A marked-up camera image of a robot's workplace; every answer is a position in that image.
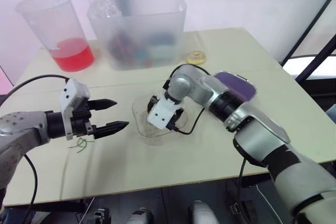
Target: black cable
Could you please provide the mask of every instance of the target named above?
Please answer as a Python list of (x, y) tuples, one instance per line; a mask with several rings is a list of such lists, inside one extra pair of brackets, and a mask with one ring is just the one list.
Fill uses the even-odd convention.
[[(16, 92), (18, 89), (22, 88), (24, 85), (32, 82), (32, 81), (35, 81), (35, 80), (38, 80), (38, 79), (42, 79), (42, 78), (48, 78), (48, 77), (55, 77), (55, 78), (61, 78), (61, 79), (65, 79), (65, 81), (68, 81), (69, 78), (68, 77), (65, 77), (65, 76), (60, 76), (58, 74), (44, 74), (42, 76), (36, 76), (36, 77), (33, 77), (29, 80), (26, 80), (24, 81), (23, 83), (19, 84), (18, 86), (16, 86), (15, 88), (13, 88), (5, 97), (4, 99), (0, 102), (0, 106), (2, 106), (2, 104), (14, 93)], [(25, 154), (24, 157), (26, 158), (26, 160), (28, 161), (29, 165), (31, 166), (31, 169), (33, 170), (33, 173), (34, 173), (34, 180), (35, 180), (35, 185), (34, 185), (34, 193), (33, 193), (33, 196), (31, 197), (31, 201), (30, 201), (30, 204), (26, 210), (26, 213), (25, 213), (25, 217), (23, 218), (21, 224), (25, 224), (27, 218), (28, 218), (28, 215), (29, 215), (29, 212), (33, 206), (33, 203), (34, 203), (34, 200), (35, 200), (35, 197), (36, 197), (36, 192), (37, 192), (37, 172), (36, 172), (36, 169), (32, 163), (32, 161), (29, 159), (29, 157)]]
[(246, 213), (245, 213), (245, 208), (243, 207), (243, 204), (242, 204), (242, 199), (241, 199), (241, 184), (242, 184), (242, 177), (243, 177), (243, 172), (244, 172), (244, 167), (245, 167), (245, 164), (246, 164), (246, 158), (244, 158), (243, 160), (243, 163), (241, 164), (241, 168), (240, 168), (240, 172), (239, 172), (239, 177), (238, 177), (238, 189), (237, 189), (237, 199), (238, 199), (238, 204), (239, 204), (239, 208), (240, 208), (240, 212), (241, 212), (241, 215), (244, 217), (245, 221), (248, 223), (248, 224), (252, 224), (252, 222), (249, 220), (249, 218), (247, 217)]
[[(179, 69), (181, 66), (184, 66), (184, 65), (191, 65), (191, 66), (194, 66), (195, 68), (198, 68), (198, 69), (202, 70), (202, 71), (205, 72), (208, 76), (210, 76), (210, 73), (209, 73), (208, 71), (206, 71), (204, 68), (201, 68), (201, 67), (198, 66), (198, 65), (194, 65), (194, 64), (182, 64), (182, 65), (179, 65), (178, 67), (176, 67), (176, 68), (171, 72), (171, 74), (170, 74), (169, 79), (168, 79), (167, 82), (170, 81), (171, 77), (172, 77), (173, 74), (176, 72), (176, 70)], [(203, 111), (204, 111), (204, 108), (203, 108), (203, 109), (200, 111), (200, 113), (198, 114), (198, 116), (197, 116), (197, 118), (196, 118), (196, 120), (195, 120), (195, 122), (194, 122), (194, 125), (193, 125), (192, 129), (190, 130), (190, 132), (184, 132), (184, 131), (181, 131), (181, 130), (179, 130), (179, 129), (176, 128), (176, 127), (174, 127), (173, 130), (176, 131), (176, 132), (179, 132), (179, 133), (181, 133), (181, 134), (183, 134), (183, 135), (190, 135), (191, 133), (193, 133), (193, 131), (194, 131), (195, 127), (196, 127), (197, 121), (198, 121), (198, 119), (200, 119), (200, 116), (202, 115)]]
[(160, 188), (160, 191), (161, 191), (161, 197), (162, 197), (162, 203), (163, 203), (163, 209), (164, 209), (164, 215), (165, 215), (166, 223), (169, 224), (168, 215), (167, 215), (167, 208), (166, 208), (166, 204), (164, 202), (163, 189)]
[(60, 76), (58, 74), (45, 74), (45, 75), (42, 75), (42, 76), (36, 76), (36, 77), (33, 77), (29, 80), (26, 80), (24, 81), (23, 83), (19, 84), (18, 86), (16, 86), (15, 88), (13, 88), (12, 90), (10, 90), (10, 92), (3, 98), (3, 100), (0, 102), (0, 106), (14, 93), (16, 92), (18, 89), (22, 88), (24, 85), (32, 82), (32, 81), (35, 81), (35, 80), (38, 80), (38, 79), (41, 79), (41, 78), (46, 78), (46, 77), (56, 77), (56, 78), (62, 78), (62, 79), (65, 79), (65, 81), (68, 81), (69, 78), (68, 77), (65, 77), (65, 76)]
[(77, 214), (74, 212), (75, 216), (76, 216), (76, 220), (77, 220), (77, 223), (79, 223), (79, 219), (78, 219), (78, 216)]
[(35, 200), (35, 197), (36, 197), (36, 192), (37, 192), (37, 173), (36, 173), (36, 169), (32, 163), (32, 161), (30, 160), (30, 158), (25, 155), (24, 156), (26, 158), (26, 160), (28, 161), (29, 165), (31, 166), (31, 169), (33, 170), (33, 173), (34, 173), (34, 180), (35, 180), (35, 185), (34, 185), (34, 192), (33, 192), (33, 196), (30, 200), (30, 204), (26, 210), (26, 213), (25, 213), (25, 217), (23, 218), (21, 224), (25, 224), (26, 223), (26, 220), (28, 218), (28, 215), (30, 213), (30, 210), (31, 210), (31, 207), (33, 206), (33, 203), (34, 203), (34, 200)]
[(183, 135), (190, 135), (191, 133), (193, 133), (193, 131), (194, 131), (194, 129), (195, 129), (195, 126), (196, 126), (196, 123), (197, 123), (198, 119), (200, 119), (200, 117), (201, 117), (203, 111), (204, 111), (204, 108), (202, 108), (201, 112), (198, 114), (198, 116), (197, 116), (197, 118), (196, 118), (196, 120), (195, 120), (195, 122), (194, 122), (194, 125), (193, 125), (193, 127), (191, 128), (191, 131), (189, 131), (189, 132), (184, 132), (184, 131), (180, 131), (178, 128), (176, 128), (176, 129), (174, 129), (174, 130), (175, 130), (176, 132), (179, 132), (179, 133), (183, 134)]
[(191, 65), (191, 66), (194, 66), (195, 68), (198, 68), (198, 69), (202, 70), (202, 71), (205, 72), (208, 76), (210, 76), (209, 72), (206, 71), (204, 68), (202, 68), (202, 67), (200, 67), (200, 66), (198, 66), (198, 65), (194, 65), (194, 64), (188, 64), (188, 63), (186, 63), (186, 64), (182, 64), (182, 65), (177, 66), (177, 67), (172, 71), (172, 73), (170, 74), (169, 79), (171, 78), (171, 76), (173, 76), (173, 74), (176, 72), (177, 69), (179, 69), (181, 66), (184, 66), (184, 65)]

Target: white robot part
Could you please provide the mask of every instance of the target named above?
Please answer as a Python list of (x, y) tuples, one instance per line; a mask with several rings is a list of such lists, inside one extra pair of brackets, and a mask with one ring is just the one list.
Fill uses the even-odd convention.
[(86, 85), (76, 81), (73, 78), (68, 80), (59, 96), (62, 119), (67, 140), (71, 140), (73, 137), (70, 120), (73, 110), (75, 110), (83, 100), (88, 100), (89, 98), (90, 93)]
[(175, 104), (170, 99), (160, 98), (147, 116), (147, 121), (160, 130), (166, 128), (176, 110), (182, 107), (182, 103)]
[(214, 212), (204, 202), (194, 201), (192, 211), (193, 224), (219, 224)]

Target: white tabletop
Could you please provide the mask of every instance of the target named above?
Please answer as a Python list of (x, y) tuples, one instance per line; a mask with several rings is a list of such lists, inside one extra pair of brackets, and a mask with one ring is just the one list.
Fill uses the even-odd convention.
[[(215, 56), (208, 54), (206, 68), (211, 68), (211, 73), (215, 73), (214, 69), (225, 70), (226, 66), (230, 66), (231, 72), (249, 79), (258, 91), (253, 104), (285, 128), (293, 146), (298, 151), (316, 162), (334, 159), (336, 126), (294, 79), (277, 67), (277, 63), (274, 64), (260, 46), (255, 45), (255, 40), (247, 32), (241, 29), (224, 29), (205, 31), (202, 34), (208, 36), (208, 41), (211, 41), (211, 34), (213, 34), (214, 43), (219, 40), (221, 33), (230, 38), (231, 36), (228, 35), (230, 31), (245, 37), (246, 44), (251, 49), (249, 50), (244, 44), (241, 45), (243, 39), (239, 39), (236, 35), (236, 46), (230, 45), (229, 50), (220, 43), (216, 44), (217, 53), (221, 52), (223, 62), (227, 63), (215, 68), (212, 63)], [(216, 51), (207, 43), (205, 45), (209, 51)], [(245, 48), (243, 51), (246, 54), (237, 56), (241, 60), (240, 65), (243, 65), (239, 66), (234, 63), (235, 59), (231, 55), (235, 54), (233, 51), (236, 48), (242, 47)], [(165, 79), (172, 68), (172, 66), (160, 68), (166, 73), (160, 73), (157, 79), (161, 77)], [(148, 71), (160, 72), (155, 69), (148, 69)], [(84, 73), (85, 71), (78, 75), (84, 79), (86, 78)], [(129, 121), (130, 124), (115, 135), (88, 143), (87, 148), (80, 153), (77, 153), (78, 149), (68, 148), (76, 144), (76, 139), (66, 141), (65, 138), (51, 140), (49, 144), (31, 150), (28, 154), (36, 166), (39, 179), (36, 202), (113, 194), (237, 176), (243, 159), (233, 147), (233, 134), (227, 132), (223, 124), (208, 112), (202, 115), (194, 133), (189, 136), (173, 132), (149, 140), (138, 133), (131, 109), (132, 103), (136, 97), (160, 89), (163, 82), (162, 80), (149, 82), (143, 79), (141, 82), (90, 88), (92, 99), (109, 98), (118, 102), (118, 105), (108, 110), (93, 111), (91, 119), (93, 124), (102, 126), (116, 120)], [(40, 85), (44, 87), (46, 84), (41, 80)], [(26, 91), (26, 94), (16, 94), (8, 99), (1, 107), (1, 114), (13, 111), (59, 111), (58, 91), (37, 93), (36, 90), (29, 90), (29, 87)], [(185, 107), (190, 117), (184, 128), (187, 131), (201, 108), (188, 99)], [(247, 164), (244, 173), (257, 174), (265, 171), (264, 168)], [(4, 204), (28, 203), (33, 187), (33, 174), (27, 162), (23, 160), (8, 187)]]

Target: red liquid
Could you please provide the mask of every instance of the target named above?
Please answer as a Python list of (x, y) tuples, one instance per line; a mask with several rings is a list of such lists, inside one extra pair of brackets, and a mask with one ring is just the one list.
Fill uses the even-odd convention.
[(84, 39), (66, 39), (57, 43), (57, 47), (50, 54), (63, 71), (79, 71), (93, 63), (93, 54)]

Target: plastic storage bin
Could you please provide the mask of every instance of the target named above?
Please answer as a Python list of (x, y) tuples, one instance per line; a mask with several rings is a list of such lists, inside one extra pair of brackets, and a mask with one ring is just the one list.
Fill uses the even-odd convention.
[(104, 9), (93, 2), (88, 17), (114, 68), (145, 68), (176, 62), (181, 55), (186, 13), (183, 0), (110, 1), (120, 11), (118, 15), (108, 15), (108, 6)]

